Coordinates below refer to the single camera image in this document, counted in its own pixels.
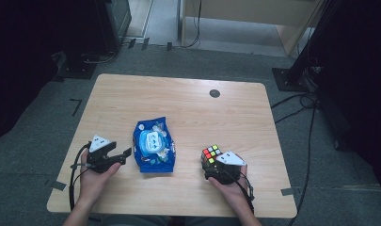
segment person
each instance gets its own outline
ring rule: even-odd
[[[87,162],[88,150],[85,150],[81,156],[81,162]],[[72,209],[71,213],[67,217],[64,222],[64,226],[80,226],[87,225],[88,216],[90,214],[93,205],[102,195],[105,186],[107,185],[109,179],[119,170],[120,163],[116,163],[112,165],[108,171],[104,173],[97,173],[93,170],[87,170],[86,167],[81,167],[81,173],[83,173],[80,177],[81,188],[79,193],[79,198]],[[246,175],[246,166],[241,167],[241,172]],[[251,209],[248,206],[246,201],[246,197],[241,191],[240,187],[233,183],[231,185],[221,185],[215,178],[210,177],[208,181],[218,189],[223,197],[226,199],[230,207],[233,209],[237,218],[232,218],[235,221],[240,221],[243,226],[260,226],[261,223],[254,217]],[[240,185],[246,187],[246,179],[241,177],[238,181]],[[222,223],[217,223],[215,220],[222,220],[228,224],[230,220],[224,218],[189,218],[189,220],[185,223],[185,225],[222,225]],[[158,223],[150,224],[150,225],[168,225],[169,218],[158,218]]]

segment table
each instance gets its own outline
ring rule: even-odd
[[[315,23],[325,0],[202,0],[201,18],[275,24],[287,55]],[[200,0],[183,0],[182,46],[186,17],[198,17]]]
[[[210,90],[220,96],[213,98]],[[175,141],[173,173],[142,174],[131,155],[110,180],[95,213],[164,216],[234,216],[205,180],[201,151],[217,144],[248,163],[257,217],[292,218],[293,195],[263,84],[151,76],[101,74],[96,81],[57,180],[68,184],[70,165],[94,135],[117,142],[116,155],[131,147],[138,121],[167,117]],[[79,185],[75,185],[75,197]],[[54,189],[52,212],[70,212],[68,188]]]

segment person's left hand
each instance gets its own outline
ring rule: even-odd
[[[88,149],[82,153],[81,163],[87,162]],[[81,189],[77,203],[84,204],[85,206],[93,206],[99,197],[102,195],[108,180],[119,170],[120,163],[112,165],[108,171],[104,173],[97,173],[87,167],[81,167]]]

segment floor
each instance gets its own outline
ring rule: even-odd
[[[127,39],[136,42],[149,39],[149,44],[181,46],[178,21],[178,0],[130,0],[133,20]],[[197,19],[186,18],[185,45],[191,44],[197,36]],[[287,57],[272,24],[232,22],[214,19],[200,19],[199,40],[195,49],[247,53],[272,57]],[[293,50],[290,57],[297,58],[306,45],[310,28]]]

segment gray carpet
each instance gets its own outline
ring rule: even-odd
[[[156,46],[141,51],[138,45],[133,49],[123,46],[115,58],[98,65],[90,80],[48,83],[16,126],[0,137],[0,225],[61,225],[67,217],[48,212],[46,203],[98,74],[258,82],[265,84],[269,101],[274,104],[294,93],[278,91],[271,68],[290,68],[293,63],[286,57],[179,48],[167,52]],[[70,99],[83,100],[74,116],[77,102]],[[275,120],[300,107],[298,99],[293,99],[274,108]],[[305,181],[311,114],[312,110],[304,110],[277,124],[295,191],[301,191]],[[381,189],[372,168],[357,154],[338,152],[333,146],[325,117],[317,110],[311,139],[310,181],[294,225],[381,225]],[[299,203],[301,195],[295,193]],[[290,220],[261,221],[264,225],[287,225]]]

